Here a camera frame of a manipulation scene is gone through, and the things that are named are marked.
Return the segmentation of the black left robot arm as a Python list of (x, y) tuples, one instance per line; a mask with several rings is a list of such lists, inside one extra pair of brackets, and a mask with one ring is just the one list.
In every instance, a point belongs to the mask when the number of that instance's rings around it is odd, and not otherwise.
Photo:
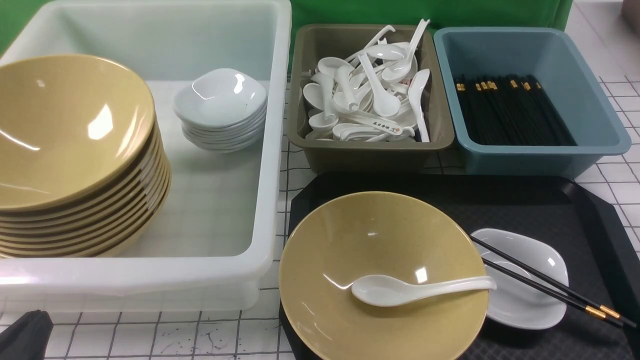
[(43, 360), (53, 326), (47, 311), (26, 312), (0, 334), (0, 358)]

